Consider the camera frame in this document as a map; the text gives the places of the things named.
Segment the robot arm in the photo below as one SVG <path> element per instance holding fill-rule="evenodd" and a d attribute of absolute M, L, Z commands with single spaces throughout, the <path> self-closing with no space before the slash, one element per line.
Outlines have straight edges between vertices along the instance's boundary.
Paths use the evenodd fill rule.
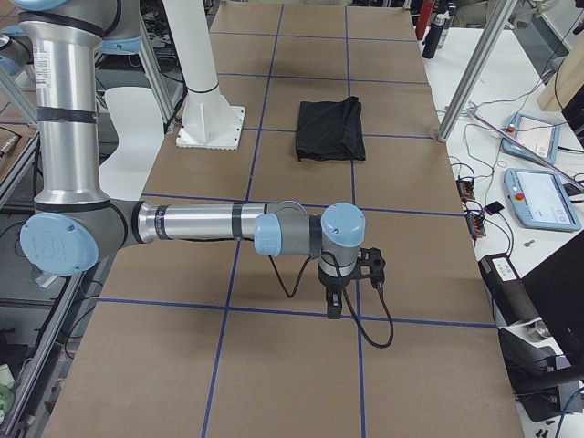
<path fill-rule="evenodd" d="M 268 257 L 318 261 L 327 312 L 338 319 L 350 305 L 351 280 L 371 264 L 362 247 L 366 220 L 350 203 L 309 214 L 295 202 L 155 205 L 122 201 L 99 184 L 95 99 L 96 50 L 137 43 L 135 1 L 21 1 L 19 23 L 31 40 L 36 76 L 44 187 L 20 244 L 43 271 L 71 276 L 121 248 L 156 240 L 254 244 Z"/>

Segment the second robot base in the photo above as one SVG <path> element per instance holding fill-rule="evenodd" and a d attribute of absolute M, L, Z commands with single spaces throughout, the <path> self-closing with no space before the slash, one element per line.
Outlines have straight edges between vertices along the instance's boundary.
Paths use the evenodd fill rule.
<path fill-rule="evenodd" d="M 14 76 L 33 63 L 33 45 L 28 36 L 1 34 L 1 68 L 6 74 Z"/>

